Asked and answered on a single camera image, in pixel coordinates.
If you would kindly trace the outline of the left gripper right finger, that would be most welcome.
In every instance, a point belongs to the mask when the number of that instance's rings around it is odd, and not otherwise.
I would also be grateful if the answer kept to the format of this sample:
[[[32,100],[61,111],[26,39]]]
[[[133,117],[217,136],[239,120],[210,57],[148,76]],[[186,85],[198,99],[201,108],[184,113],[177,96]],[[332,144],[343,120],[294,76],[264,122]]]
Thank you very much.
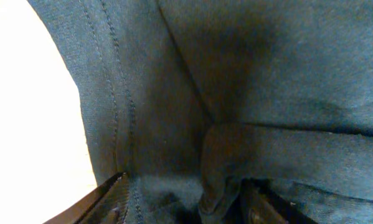
[[[238,198],[244,223],[317,224],[267,188],[264,183],[243,180]]]

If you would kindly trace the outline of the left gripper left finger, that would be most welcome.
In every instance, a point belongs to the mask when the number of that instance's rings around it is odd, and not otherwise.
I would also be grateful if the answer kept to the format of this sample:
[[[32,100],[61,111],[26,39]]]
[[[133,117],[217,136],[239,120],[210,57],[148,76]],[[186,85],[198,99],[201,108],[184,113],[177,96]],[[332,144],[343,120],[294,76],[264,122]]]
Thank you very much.
[[[130,178],[117,173],[44,224],[125,224],[129,201]]]

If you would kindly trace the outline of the black t-shirt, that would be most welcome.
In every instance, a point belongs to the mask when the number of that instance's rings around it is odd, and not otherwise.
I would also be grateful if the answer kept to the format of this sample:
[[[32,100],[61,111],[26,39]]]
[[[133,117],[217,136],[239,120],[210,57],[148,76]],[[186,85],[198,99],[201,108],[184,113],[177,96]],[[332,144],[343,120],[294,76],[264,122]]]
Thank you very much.
[[[244,223],[243,180],[373,223],[373,1],[31,1],[126,223]]]

